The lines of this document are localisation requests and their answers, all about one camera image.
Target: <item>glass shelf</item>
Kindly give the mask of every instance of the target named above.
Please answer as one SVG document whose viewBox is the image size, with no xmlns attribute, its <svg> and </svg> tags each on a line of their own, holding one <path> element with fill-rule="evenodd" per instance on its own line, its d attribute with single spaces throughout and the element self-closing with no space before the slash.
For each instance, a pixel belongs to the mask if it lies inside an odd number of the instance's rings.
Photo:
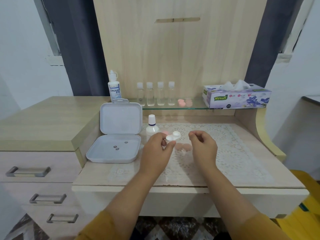
<svg viewBox="0 0 320 240">
<path fill-rule="evenodd" d="M 177 98 L 175 105 L 168 105 L 167 100 L 165 101 L 164 105 L 158 105 L 157 104 L 157 99 L 155 98 L 154 99 L 154 101 L 155 101 L 155 105 L 154 106 L 147 106 L 147 103 L 146 103 L 146 105 L 142 106 L 142 109 L 143 110 L 209 109 L 207 107 L 207 105 L 203 102 L 202 97 L 191 98 L 191 100 L 192 100 L 192 106 L 191 107 L 187 107 L 187 106 L 179 107 L 178 99 L 180 99 L 180 98 Z M 136 98 L 129 98 L 129 102 L 136 103 L 137 99 Z"/>
</svg>

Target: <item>drawer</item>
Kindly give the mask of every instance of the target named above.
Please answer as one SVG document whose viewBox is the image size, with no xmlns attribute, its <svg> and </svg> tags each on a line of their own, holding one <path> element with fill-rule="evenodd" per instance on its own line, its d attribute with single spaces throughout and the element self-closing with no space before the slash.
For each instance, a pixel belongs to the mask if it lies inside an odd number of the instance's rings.
<svg viewBox="0 0 320 240">
<path fill-rule="evenodd" d="M 74 239 L 95 217 L 85 214 L 81 207 L 22 206 L 22 208 L 53 240 Z"/>
<path fill-rule="evenodd" d="M 73 182 L 81 171 L 75 152 L 1 151 L 0 165 L 1 182 Z"/>
<path fill-rule="evenodd" d="M 79 206 L 71 183 L 7 182 L 2 185 L 20 205 Z"/>
</svg>

